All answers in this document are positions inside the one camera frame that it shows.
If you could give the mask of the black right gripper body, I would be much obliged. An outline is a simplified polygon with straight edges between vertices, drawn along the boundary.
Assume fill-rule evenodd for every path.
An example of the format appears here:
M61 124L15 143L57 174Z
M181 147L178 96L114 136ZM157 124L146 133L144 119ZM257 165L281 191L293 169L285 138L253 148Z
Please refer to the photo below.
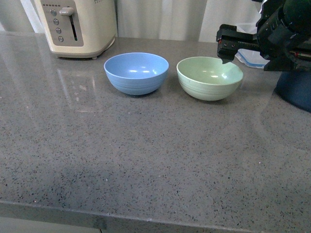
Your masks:
M257 33L237 31L233 25L222 24L216 35L217 56L224 64L234 60L239 49L258 51L269 62L265 71L310 71L311 47L309 35L295 32L277 14L260 19Z

